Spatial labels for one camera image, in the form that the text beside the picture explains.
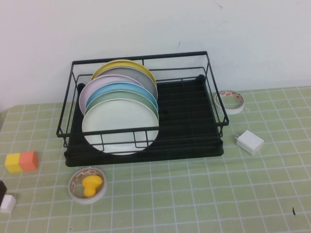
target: tape roll with red print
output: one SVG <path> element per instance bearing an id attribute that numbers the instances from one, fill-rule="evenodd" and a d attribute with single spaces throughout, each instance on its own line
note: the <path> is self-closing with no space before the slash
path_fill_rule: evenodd
<path id="1" fill-rule="evenodd" d="M 82 187 L 82 180 L 87 176 L 96 175 L 101 177 L 103 183 L 100 187 L 98 187 L 96 194 L 93 197 L 85 197 L 82 192 L 79 192 L 77 189 Z M 91 204 L 98 201 L 102 198 L 107 190 L 107 179 L 102 170 L 95 167 L 86 167 L 83 168 L 71 177 L 68 184 L 68 192 L 72 199 L 79 204 Z"/>
<path id="2" fill-rule="evenodd" d="M 244 106 L 245 106 L 245 100 L 244 100 L 244 97 L 242 96 L 242 94 L 240 94 L 236 91 L 224 90 L 224 91 L 220 91 L 219 95 L 222 99 L 222 102 L 224 102 L 224 98 L 226 98 L 226 97 L 235 97 L 240 103 L 239 107 L 237 107 L 237 108 L 226 108 L 225 107 L 225 111 L 228 115 L 237 114 L 237 113 L 240 113 L 241 111 L 243 111 Z M 215 102 L 217 111 L 222 112 L 223 110 L 222 110 L 222 107 L 220 105 L 220 101 L 218 99 L 217 94 L 214 96 L 214 102 Z"/>

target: white block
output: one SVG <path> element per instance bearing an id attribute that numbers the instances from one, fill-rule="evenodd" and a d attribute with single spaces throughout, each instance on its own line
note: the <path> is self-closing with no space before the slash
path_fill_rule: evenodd
<path id="1" fill-rule="evenodd" d="M 11 213 L 14 209 L 16 199 L 12 195 L 4 195 L 0 206 L 0 213 Z"/>
<path id="2" fill-rule="evenodd" d="M 237 145 L 250 154 L 255 154 L 263 145 L 263 140 L 252 132 L 246 130 L 237 138 Z"/>

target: green grid mat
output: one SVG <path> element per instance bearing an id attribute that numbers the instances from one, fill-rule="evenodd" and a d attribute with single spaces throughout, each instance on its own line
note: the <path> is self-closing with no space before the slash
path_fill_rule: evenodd
<path id="1" fill-rule="evenodd" d="M 229 116 L 223 156 L 96 166 L 108 189 L 91 205 L 67 192 L 81 167 L 66 167 L 55 135 L 62 104 L 10 109 L 0 132 L 0 175 L 17 204 L 11 215 L 0 214 L 0 232 L 311 232 L 311 87 L 242 94 L 246 107 Z M 265 140 L 254 156 L 235 145 L 233 135 L 245 130 Z M 28 150 L 36 151 L 38 170 L 7 172 L 6 154 Z"/>

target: plate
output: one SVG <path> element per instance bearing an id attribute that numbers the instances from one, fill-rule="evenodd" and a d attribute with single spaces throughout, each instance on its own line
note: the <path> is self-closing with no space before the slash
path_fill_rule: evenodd
<path id="1" fill-rule="evenodd" d="M 154 96 L 147 91 L 145 88 L 143 88 L 140 85 L 137 84 L 133 84 L 133 83 L 128 83 L 128 82 L 117 82 L 117 83 L 109 83 L 105 86 L 100 87 L 99 89 L 97 89 L 96 91 L 93 92 L 93 94 L 88 98 L 87 102 L 86 102 L 86 108 L 87 106 L 98 96 L 107 93 L 107 92 L 111 92 L 111 91 L 133 91 L 136 92 L 144 97 L 146 97 L 148 100 L 151 101 L 151 103 L 155 106 L 155 108 L 157 109 L 157 111 L 159 110 L 157 102 L 154 98 Z"/>
<path id="2" fill-rule="evenodd" d="M 128 83 L 135 83 L 138 85 L 141 85 L 138 81 L 126 77 L 123 75 L 101 75 L 100 77 L 94 79 L 93 81 L 90 81 L 81 91 L 80 97 L 79 97 L 79 107 L 84 115 L 86 112 L 86 102 L 88 98 L 92 95 L 94 91 L 96 91 L 98 88 L 112 82 L 117 81 L 126 81 Z"/>
<path id="3" fill-rule="evenodd" d="M 141 72 L 143 72 L 144 74 L 146 74 L 156 85 L 156 80 L 155 80 L 154 76 L 152 75 L 152 73 L 146 67 L 144 67 L 143 65 L 138 64 L 136 62 L 132 62 L 130 60 L 114 60 L 114 61 L 108 62 L 107 64 L 105 64 L 102 67 L 100 67 L 92 75 L 91 81 L 93 79 L 95 79 L 99 74 L 104 72 L 105 70 L 113 68 L 113 67 L 132 67 L 132 68 L 138 69 Z"/>
<path id="4" fill-rule="evenodd" d="M 82 122 L 82 131 L 103 131 L 117 130 L 141 127 L 157 127 L 159 122 L 155 114 L 146 105 L 134 100 L 107 100 L 92 107 L 84 116 Z M 148 131 L 148 140 L 155 140 L 158 131 Z M 130 133 L 109 133 L 102 134 L 104 143 L 120 143 L 132 141 L 146 141 L 146 133 L 133 132 Z M 87 135 L 86 140 L 90 144 L 101 144 L 100 135 Z M 104 150 L 106 153 L 116 155 L 128 155 L 140 151 L 147 147 L 147 142 L 140 143 L 124 143 L 113 145 L 94 145 L 98 150 Z"/>
<path id="5" fill-rule="evenodd" d="M 86 113 L 95 105 L 104 102 L 106 100 L 114 100 L 114 99 L 125 99 L 125 100 L 135 100 L 137 102 L 140 102 L 144 105 L 146 105 L 148 108 L 151 109 L 151 111 L 156 115 L 156 118 L 159 120 L 159 113 L 156 109 L 156 107 L 151 103 L 150 100 L 148 100 L 146 97 L 137 94 L 135 92 L 131 91 L 113 91 L 108 92 L 105 94 L 102 94 L 95 98 L 86 108 Z"/>
<path id="6" fill-rule="evenodd" d="M 131 67 L 113 67 L 105 70 L 100 75 L 122 75 L 131 77 L 145 87 L 157 100 L 157 89 L 155 83 L 143 72 Z"/>

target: yellow block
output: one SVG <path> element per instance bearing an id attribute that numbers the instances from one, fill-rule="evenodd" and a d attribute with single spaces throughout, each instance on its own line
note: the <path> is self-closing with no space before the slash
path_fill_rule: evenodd
<path id="1" fill-rule="evenodd" d="M 8 154 L 5 158 L 5 167 L 8 169 L 9 172 L 19 172 L 22 171 L 20 165 L 19 165 L 19 153 L 15 154 Z"/>

